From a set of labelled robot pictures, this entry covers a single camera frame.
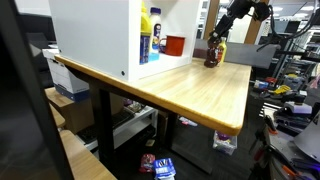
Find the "bottle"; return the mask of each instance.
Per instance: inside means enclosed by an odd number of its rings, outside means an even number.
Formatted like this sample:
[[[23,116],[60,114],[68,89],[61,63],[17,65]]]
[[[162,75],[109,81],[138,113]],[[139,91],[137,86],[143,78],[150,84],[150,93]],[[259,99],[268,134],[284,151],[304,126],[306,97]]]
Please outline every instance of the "bottle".
[[[150,20],[151,20],[151,28],[152,34],[150,38],[150,53],[149,53],[149,61],[159,60],[159,41],[160,41],[160,31],[161,31],[161,9],[152,7],[150,9]]]
[[[224,58],[226,57],[227,53],[227,45],[226,45],[226,38],[221,38],[221,43],[218,46],[219,52],[218,52],[218,62],[219,64],[223,64]]]
[[[148,63],[149,61],[149,44],[151,30],[151,21],[147,14],[147,8],[142,1],[141,5],[141,34],[140,34],[140,64]]]

